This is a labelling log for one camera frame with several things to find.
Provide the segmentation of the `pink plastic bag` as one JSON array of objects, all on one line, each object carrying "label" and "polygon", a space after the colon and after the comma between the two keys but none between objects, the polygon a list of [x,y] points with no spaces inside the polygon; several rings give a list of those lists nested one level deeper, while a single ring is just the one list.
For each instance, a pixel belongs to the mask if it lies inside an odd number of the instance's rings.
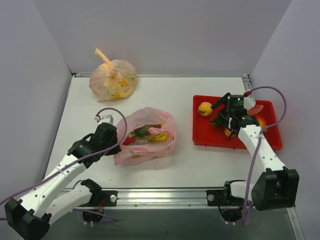
[{"label": "pink plastic bag", "polygon": [[114,155],[114,164],[117,165],[137,165],[150,160],[164,157],[172,153],[178,145],[177,125],[173,116],[163,110],[145,107],[136,110],[125,117],[125,122],[121,119],[116,125],[117,136],[119,139],[128,136],[130,133],[135,134],[135,129],[145,125],[151,125],[152,128],[159,128],[169,134],[166,141],[148,142],[149,135],[136,135],[133,144],[120,144],[121,151]]}]

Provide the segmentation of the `yellow fruit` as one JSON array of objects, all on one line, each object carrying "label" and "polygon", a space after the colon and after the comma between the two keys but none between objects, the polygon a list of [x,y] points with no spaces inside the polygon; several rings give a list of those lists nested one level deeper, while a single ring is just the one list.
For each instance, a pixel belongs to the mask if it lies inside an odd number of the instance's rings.
[{"label": "yellow fruit", "polygon": [[155,143],[155,142],[165,142],[169,134],[165,131],[160,130],[159,128],[151,127],[149,130],[149,135],[148,135],[148,142],[150,143]]}]

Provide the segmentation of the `orange toy pineapple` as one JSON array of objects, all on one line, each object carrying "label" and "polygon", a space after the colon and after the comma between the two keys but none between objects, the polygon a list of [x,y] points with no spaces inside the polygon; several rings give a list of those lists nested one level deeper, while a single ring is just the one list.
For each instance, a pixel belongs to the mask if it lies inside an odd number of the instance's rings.
[{"label": "orange toy pineapple", "polygon": [[211,125],[213,126],[214,129],[218,129],[218,128],[221,128],[225,125],[225,122],[222,118],[220,117],[216,117],[216,118],[213,118],[211,121],[210,121]]}]

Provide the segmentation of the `red toy dragon fruit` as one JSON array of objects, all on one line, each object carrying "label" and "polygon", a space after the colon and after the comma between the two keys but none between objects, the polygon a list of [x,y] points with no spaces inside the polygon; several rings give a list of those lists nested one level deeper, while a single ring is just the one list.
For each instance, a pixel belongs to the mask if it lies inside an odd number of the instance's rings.
[{"label": "red toy dragon fruit", "polygon": [[136,135],[131,132],[127,135],[127,137],[125,138],[124,142],[122,143],[124,146],[129,146],[131,144],[133,144],[136,140]]}]

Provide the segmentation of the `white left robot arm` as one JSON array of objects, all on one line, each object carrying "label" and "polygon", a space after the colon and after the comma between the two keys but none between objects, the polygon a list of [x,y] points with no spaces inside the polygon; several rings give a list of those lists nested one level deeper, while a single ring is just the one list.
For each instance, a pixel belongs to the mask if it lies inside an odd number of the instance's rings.
[{"label": "white left robot arm", "polygon": [[73,190],[62,191],[78,175],[103,156],[120,152],[117,128],[107,122],[73,143],[63,159],[40,185],[19,199],[10,198],[4,205],[8,225],[25,240],[40,240],[50,226],[73,209],[97,205],[103,199],[102,188],[85,179]]}]

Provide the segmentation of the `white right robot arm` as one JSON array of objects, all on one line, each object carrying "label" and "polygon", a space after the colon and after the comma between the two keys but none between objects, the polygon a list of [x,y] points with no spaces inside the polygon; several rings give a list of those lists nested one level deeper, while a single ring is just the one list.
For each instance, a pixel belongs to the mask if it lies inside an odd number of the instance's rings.
[{"label": "white right robot arm", "polygon": [[291,208],[295,205],[299,174],[289,169],[268,143],[260,123],[248,115],[245,99],[248,94],[232,95],[229,92],[213,106],[217,112],[215,122],[237,136],[250,153],[252,160],[247,180],[231,181],[222,191],[222,200],[232,205],[239,199],[252,202],[258,211]]}]

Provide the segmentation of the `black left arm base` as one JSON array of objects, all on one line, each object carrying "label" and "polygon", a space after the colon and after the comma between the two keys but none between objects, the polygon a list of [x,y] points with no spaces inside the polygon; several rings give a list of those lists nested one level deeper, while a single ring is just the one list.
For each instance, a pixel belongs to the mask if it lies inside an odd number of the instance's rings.
[{"label": "black left arm base", "polygon": [[106,210],[104,207],[115,207],[118,201],[118,191],[115,189],[103,190],[102,187],[91,179],[78,180],[72,190],[78,186],[86,186],[92,193],[88,203],[84,206],[95,207],[93,210],[81,211],[81,220],[84,224],[90,223],[91,226],[98,224],[116,223],[114,217],[104,216]]}]

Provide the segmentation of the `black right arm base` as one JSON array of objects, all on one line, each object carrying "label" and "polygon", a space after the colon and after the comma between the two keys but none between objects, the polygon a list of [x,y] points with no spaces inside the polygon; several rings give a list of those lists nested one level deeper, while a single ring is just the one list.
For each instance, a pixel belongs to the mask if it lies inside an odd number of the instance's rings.
[{"label": "black right arm base", "polygon": [[222,220],[228,225],[235,225],[242,219],[244,199],[231,194],[231,183],[244,180],[231,180],[224,183],[223,188],[206,191],[206,201],[209,207],[218,207]]}]

